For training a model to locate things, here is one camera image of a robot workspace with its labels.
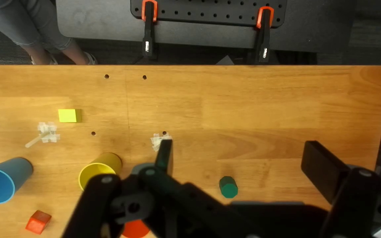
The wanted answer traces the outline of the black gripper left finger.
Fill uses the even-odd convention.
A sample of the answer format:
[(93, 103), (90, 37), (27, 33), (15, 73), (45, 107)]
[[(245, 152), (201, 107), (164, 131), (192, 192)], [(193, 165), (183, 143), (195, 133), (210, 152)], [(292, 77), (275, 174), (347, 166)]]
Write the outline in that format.
[(118, 238), (142, 221), (159, 238), (262, 238), (262, 229), (192, 184), (172, 176), (173, 141), (163, 140), (155, 164), (122, 180), (94, 176), (62, 238)]

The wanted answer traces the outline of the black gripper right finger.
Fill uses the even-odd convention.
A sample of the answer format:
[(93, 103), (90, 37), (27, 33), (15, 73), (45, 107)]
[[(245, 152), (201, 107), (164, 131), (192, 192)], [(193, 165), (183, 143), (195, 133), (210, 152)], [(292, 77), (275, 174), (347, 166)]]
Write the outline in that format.
[(316, 140), (303, 148), (302, 170), (331, 203), (322, 238), (381, 238), (381, 177), (348, 165)]

